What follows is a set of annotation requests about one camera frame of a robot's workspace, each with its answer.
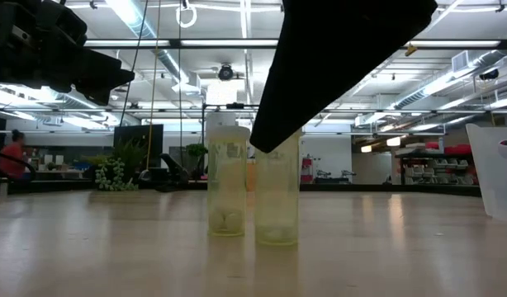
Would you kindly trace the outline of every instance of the cable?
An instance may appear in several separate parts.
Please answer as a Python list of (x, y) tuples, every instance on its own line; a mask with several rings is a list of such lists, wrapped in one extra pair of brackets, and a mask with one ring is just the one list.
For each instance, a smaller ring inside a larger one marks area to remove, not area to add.
[[(147, 7), (148, 6), (149, 6), (149, 0), (146, 0), (145, 1), (144, 16), (142, 17), (142, 20), (141, 20), (140, 34), (138, 36), (138, 45), (136, 46), (135, 60), (132, 63), (132, 67), (130, 69), (131, 72), (135, 71), (136, 61), (138, 60), (138, 53), (140, 52), (141, 37), (144, 32), (145, 18), (147, 17)], [(123, 117), (125, 116), (125, 110), (127, 109), (127, 102), (129, 101), (130, 85), (132, 85), (132, 81), (129, 82), (129, 86), (127, 87), (127, 95), (125, 96), (125, 103), (123, 104), (123, 111), (121, 112), (120, 127), (123, 125)]]
[[(178, 26), (178, 38), (182, 39), (182, 27)], [(178, 49), (178, 68), (182, 69), (182, 60), (180, 59), (180, 53), (182, 52), (181, 49)], [(183, 146), (182, 146), (182, 133), (183, 133), (183, 121), (182, 121), (182, 76), (178, 80), (178, 108), (180, 109), (180, 166), (184, 167), (184, 153), (183, 153)]]
[[(158, 40), (160, 37), (160, 17), (162, 9), (158, 9), (158, 29), (156, 30), (156, 48), (155, 52), (158, 53)], [(149, 170), (149, 160), (151, 156), (151, 144), (153, 139), (153, 115), (154, 115), (154, 93), (156, 91), (156, 68), (158, 67), (158, 55), (154, 55), (154, 79), (153, 79), (153, 93), (151, 95), (151, 118), (149, 122), (149, 145), (147, 146), (147, 166), (145, 169)]]

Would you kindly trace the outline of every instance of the green plant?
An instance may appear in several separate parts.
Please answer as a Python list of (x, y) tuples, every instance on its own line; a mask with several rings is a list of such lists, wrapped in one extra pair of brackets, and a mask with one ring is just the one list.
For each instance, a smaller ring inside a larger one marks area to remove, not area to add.
[(125, 175), (125, 164), (121, 158), (109, 158), (105, 163), (101, 163), (96, 170), (96, 184), (99, 190), (103, 191), (135, 191), (138, 185), (132, 183), (132, 178), (128, 182), (123, 182)]
[(52, 171), (52, 170), (56, 169), (56, 168), (57, 168), (57, 166), (55, 166), (55, 163), (50, 162), (50, 163), (46, 164), (46, 168), (47, 168), (48, 170)]
[(125, 142), (120, 140), (112, 152), (112, 157), (115, 160), (119, 159), (125, 164), (127, 173), (132, 171), (130, 174), (134, 174), (134, 171), (141, 164), (146, 155), (147, 152), (145, 151), (144, 145), (133, 139)]
[(186, 150), (187, 154), (196, 158), (202, 157), (208, 152), (204, 144), (189, 144), (186, 146)]

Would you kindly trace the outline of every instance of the ceiling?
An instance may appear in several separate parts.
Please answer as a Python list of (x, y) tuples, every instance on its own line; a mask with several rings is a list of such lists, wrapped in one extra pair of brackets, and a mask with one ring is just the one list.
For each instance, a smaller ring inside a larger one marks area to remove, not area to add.
[[(454, 0), (438, 0), (439, 10), (434, 14), (430, 29), (423, 31), (417, 38), (425, 39), (507, 39), (507, 9), (496, 13), (498, 0), (465, 0), (451, 11), (447, 11)], [(88, 7), (88, 1), (68, 0), (66, 5), (88, 24), (88, 37), (93, 39), (134, 39), (135, 34), (109, 8), (104, 1), (95, 1), (98, 8)], [(149, 0), (147, 20), (159, 31), (159, 38), (164, 39), (230, 39), (243, 38), (241, 29), (240, 0), (202, 1), (191, 0), (196, 6), (197, 20), (188, 27), (180, 29), (175, 13), (178, 1), (163, 0), (160, 8), (159, 1)], [(277, 38), (282, 26), (283, 12), (280, 11), (280, 0), (252, 0), (251, 17), (248, 38)], [(191, 20), (191, 12), (182, 12), (181, 20)], [(104, 54), (117, 57), (124, 62), (124, 68), (131, 68), (135, 59), (135, 50), (99, 50)], [(245, 54), (243, 49), (181, 49), (168, 51), (179, 63), (180, 68), (188, 72), (198, 73), (201, 85), (207, 87), (216, 83), (216, 72), (222, 64), (231, 64), (237, 73), (247, 73)], [(417, 87), (425, 79), (438, 71), (451, 66), (451, 58), (459, 54), (460, 50), (418, 50), (409, 57), (404, 50), (399, 50), (390, 59), (379, 65), (352, 90), (340, 97), (330, 108), (386, 108), (399, 94)], [(264, 81), (268, 75), (274, 50), (249, 49), (252, 68), (249, 76), (253, 81), (250, 102), (257, 104), (263, 93)], [(155, 56), (149, 50), (140, 50), (135, 63), (137, 79), (132, 83), (129, 93), (130, 102), (139, 102), (141, 106), (148, 106), (153, 98), (153, 70)], [(167, 70), (158, 61), (159, 72), (154, 92), (155, 104), (160, 108), (176, 108), (182, 100), (182, 108), (201, 106), (200, 96), (188, 94), (179, 95), (173, 91), (176, 83), (168, 75)], [(308, 68), (303, 68), (303, 78), (313, 75)], [(247, 102), (244, 79), (234, 83), (238, 88), (237, 101)], [(471, 78), (461, 84), (442, 90), (436, 97), (446, 97), (450, 101), (464, 97), (474, 90)], [(111, 100), (110, 105), (122, 107), (125, 93), (118, 95), (117, 100)], [(136, 115), (146, 118), (149, 115)], [(179, 117), (179, 114), (161, 114), (162, 117)], [(333, 114), (332, 118), (354, 118), (356, 115)]]

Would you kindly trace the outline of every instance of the translucent cup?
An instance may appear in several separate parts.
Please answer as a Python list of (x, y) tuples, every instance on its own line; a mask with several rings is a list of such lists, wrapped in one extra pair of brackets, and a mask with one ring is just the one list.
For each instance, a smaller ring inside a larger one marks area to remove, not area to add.
[(255, 240), (258, 243), (297, 243), (300, 136), (301, 132), (296, 132), (271, 153), (256, 151)]
[(246, 140), (249, 130), (220, 126), (208, 130), (208, 232), (215, 236), (244, 234)]

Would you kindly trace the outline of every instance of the black object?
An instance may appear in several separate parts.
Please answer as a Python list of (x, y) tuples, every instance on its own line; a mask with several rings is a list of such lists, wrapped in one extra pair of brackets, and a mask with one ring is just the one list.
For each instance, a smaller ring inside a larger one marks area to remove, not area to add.
[[(153, 125), (151, 133), (153, 138), (151, 139), (151, 150), (149, 151), (149, 166), (159, 167), (159, 155), (163, 152), (163, 125)], [(114, 128), (113, 145), (116, 146), (120, 141), (122, 143), (127, 141), (138, 142), (147, 151), (149, 148), (149, 126), (137, 125)]]
[(121, 61), (83, 48), (87, 25), (53, 1), (0, 0), (0, 83), (49, 86), (105, 106), (111, 90), (135, 74)]
[(498, 8), (495, 13), (502, 12), (506, 9), (506, 6), (503, 4), (503, 0), (500, 0), (500, 8)]
[(489, 80), (489, 79), (496, 79), (500, 76), (500, 71), (498, 69), (494, 69), (490, 71), (489, 73), (480, 74), (479, 79), (482, 81)]
[(91, 8), (91, 9), (93, 9), (93, 10), (96, 10), (96, 9), (97, 9), (97, 5), (96, 5), (96, 3), (94, 2), (94, 0), (90, 1), (90, 2), (88, 3), (88, 5), (89, 5), (89, 6), (90, 6), (90, 8)]
[[(265, 153), (419, 34), (437, 9), (434, 0), (342, 0), (318, 13), (306, 1), (283, 4), (285, 19), (250, 138)], [(321, 43), (304, 46), (306, 32)]]
[(234, 71), (231, 69), (231, 65), (223, 64), (219, 71), (219, 79), (222, 81), (229, 81), (234, 77)]
[(177, 191), (181, 187), (189, 184), (189, 172), (186, 168), (178, 164), (168, 153), (161, 153), (160, 157), (166, 164), (168, 164), (169, 174), (167, 180), (156, 181), (152, 176), (152, 171), (149, 170), (151, 172), (151, 181), (161, 183), (159, 186), (154, 188), (156, 191), (166, 193), (170, 191)]
[(0, 169), (0, 177), (5, 177), (8, 180), (10, 180), (11, 182), (31, 182), (36, 179), (36, 175), (37, 175), (36, 170), (28, 162), (24, 162), (24, 161), (19, 160), (17, 158), (10, 157), (10, 156), (3, 154), (3, 153), (0, 153), (0, 158), (6, 158), (8, 160), (12, 160), (13, 162), (20, 163), (20, 164), (24, 165), (26, 168), (28, 168), (28, 170), (30, 170), (30, 178), (21, 179), (21, 178), (12, 177), (12, 176), (8, 175), (7, 173), (5, 173), (4, 171), (2, 171), (1, 169)]

